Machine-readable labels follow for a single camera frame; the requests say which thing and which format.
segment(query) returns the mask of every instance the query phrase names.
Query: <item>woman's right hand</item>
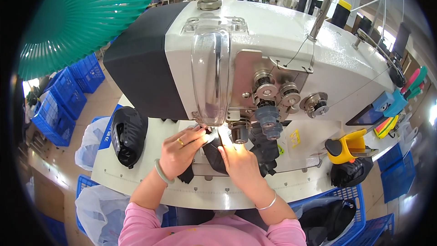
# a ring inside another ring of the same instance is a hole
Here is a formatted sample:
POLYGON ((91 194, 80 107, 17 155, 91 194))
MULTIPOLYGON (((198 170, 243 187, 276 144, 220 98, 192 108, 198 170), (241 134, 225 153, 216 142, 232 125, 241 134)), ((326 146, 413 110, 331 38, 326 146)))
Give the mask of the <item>woman's right hand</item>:
POLYGON ((260 185, 266 183, 259 172, 255 154, 248 151, 244 145, 233 144, 224 127, 219 127, 218 133, 223 144, 218 150, 229 177, 244 194, 251 195, 260 185))

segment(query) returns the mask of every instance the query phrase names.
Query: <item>woman's left hand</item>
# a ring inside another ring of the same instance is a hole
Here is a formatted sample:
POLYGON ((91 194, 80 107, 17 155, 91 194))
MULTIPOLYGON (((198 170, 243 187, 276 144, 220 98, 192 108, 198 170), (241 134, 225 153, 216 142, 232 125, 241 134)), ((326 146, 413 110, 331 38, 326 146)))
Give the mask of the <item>woman's left hand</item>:
POLYGON ((197 126, 184 129, 164 140, 159 165, 169 180, 179 176, 190 166, 196 151, 208 141, 209 136, 205 133, 204 128, 197 126))

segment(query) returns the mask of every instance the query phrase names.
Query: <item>light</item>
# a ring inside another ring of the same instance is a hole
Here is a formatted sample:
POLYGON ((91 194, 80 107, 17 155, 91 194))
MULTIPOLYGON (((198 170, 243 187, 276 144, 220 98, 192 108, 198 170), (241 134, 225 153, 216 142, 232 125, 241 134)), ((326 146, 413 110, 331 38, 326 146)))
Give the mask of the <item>light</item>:
POLYGON ((434 125, 436 119, 437 119, 437 105, 434 105, 433 107, 431 107, 431 110, 429 111, 429 122, 431 123, 431 125, 434 125))
MULTIPOLYGON (((382 26, 379 26, 377 30, 379 31, 379 33, 381 33, 382 26)), ((385 46, 387 46, 390 52, 393 50, 393 45, 395 44, 395 41, 396 41, 396 37, 394 37, 387 30, 384 30, 384 40, 382 42, 385 44, 385 46)))

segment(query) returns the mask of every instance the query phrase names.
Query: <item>black cover panel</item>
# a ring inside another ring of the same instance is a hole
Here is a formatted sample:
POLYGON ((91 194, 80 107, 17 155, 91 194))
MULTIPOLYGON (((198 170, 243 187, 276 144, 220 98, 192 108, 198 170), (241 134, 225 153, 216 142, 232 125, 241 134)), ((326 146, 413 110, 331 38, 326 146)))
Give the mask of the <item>black cover panel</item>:
POLYGON ((187 4, 147 10, 105 52, 106 69, 141 116, 188 120, 164 50, 165 34, 187 4))

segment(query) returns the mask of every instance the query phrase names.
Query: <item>blue plastic crate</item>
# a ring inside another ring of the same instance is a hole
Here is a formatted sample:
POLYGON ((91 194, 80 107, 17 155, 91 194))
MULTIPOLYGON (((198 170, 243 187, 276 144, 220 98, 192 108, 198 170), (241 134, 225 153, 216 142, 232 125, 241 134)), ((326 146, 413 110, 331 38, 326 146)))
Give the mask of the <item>blue plastic crate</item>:
POLYGON ((118 36, 116 36, 114 39, 112 39, 112 41, 110 41, 109 44, 112 44, 112 43, 117 39, 117 37, 118 37, 118 36))
POLYGON ((319 197, 324 197, 326 194, 328 194, 328 193, 330 193, 330 192, 332 192, 334 190, 337 190, 337 188, 332 188, 331 190, 328 190, 326 192, 320 193, 320 194, 312 196, 312 197, 308 197, 308 198, 304 198, 304 199, 301 199, 301 200, 296 200, 296 201, 293 201, 293 202, 289 202, 288 205, 291 208, 294 208, 294 207, 297 207, 299 205, 303 205, 303 204, 305 204, 305 203, 307 203, 309 201, 318 199, 319 197))
POLYGON ((402 151, 399 144, 396 144, 385 153, 382 157, 378 159, 378 166, 381 172, 384 172, 386 169, 394 165, 395 163, 402 160, 402 151))
POLYGON ((405 155, 403 160, 395 163, 381 173, 382 189, 384 191, 384 203, 407 194, 411 188, 416 171, 411 152, 405 155))
POLYGON ((58 74, 50 80, 44 92, 51 92, 73 120, 77 120, 85 106, 86 97, 69 68, 65 68, 58 74))
MULTIPOLYGON (((76 199, 79 197, 80 192, 82 192, 84 188, 91 187, 94 185, 99 185, 99 184, 96 183, 95 181, 92 181, 90 177, 80 174, 79 178, 77 179, 76 199)), ((86 235, 86 232, 82 227, 82 224, 80 224, 77 214, 76 214, 76 224, 77 224, 77 228, 86 235)))
POLYGON ((69 69, 84 93, 94 93, 105 79, 94 53, 71 65, 69 69))
POLYGON ((49 218, 45 214, 39 212, 39 216, 44 222, 45 226, 49 232, 53 235, 53 238, 59 245, 67 246, 67 236, 65 234, 65 226, 63 222, 57 221, 55 219, 49 218))
POLYGON ((344 246, 349 243, 353 238, 355 238, 365 227, 366 225, 366 209, 364 208, 364 197, 363 191, 361 189, 361 184, 358 184, 354 187, 347 187, 343 189, 336 189, 331 191, 325 196, 339 196, 343 199, 353 199, 355 201, 355 206, 357 207, 357 212, 355 213, 355 222, 353 226, 344 234, 341 238, 339 238, 335 243, 331 246, 344 246))
POLYGON ((35 107, 33 108, 34 116, 38 113, 39 108, 41 107, 41 102, 37 101, 35 107))
POLYGON ((391 235, 395 230, 395 214, 386 215, 380 218, 366 221, 366 227, 353 240, 347 243, 348 246, 372 246, 385 230, 391 235))
MULTIPOLYGON (((95 181, 92 181, 90 177, 80 174, 79 178, 77 179, 76 199, 79 197, 80 192, 82 192, 84 188, 91 187, 94 185, 99 185, 99 184, 96 183, 95 181)), ((174 206, 169 206, 168 209, 169 211, 163 215, 163 223, 161 224, 161 227, 176 226, 178 224, 178 215, 176 213, 176 208, 174 206)), ((86 235, 86 232, 82 227, 82 224, 80 224, 77 215, 76 215, 76 224, 77 224, 77 228, 86 235)))
POLYGON ((47 93, 32 122, 56 146, 68 146, 75 121, 58 103, 51 92, 47 93))

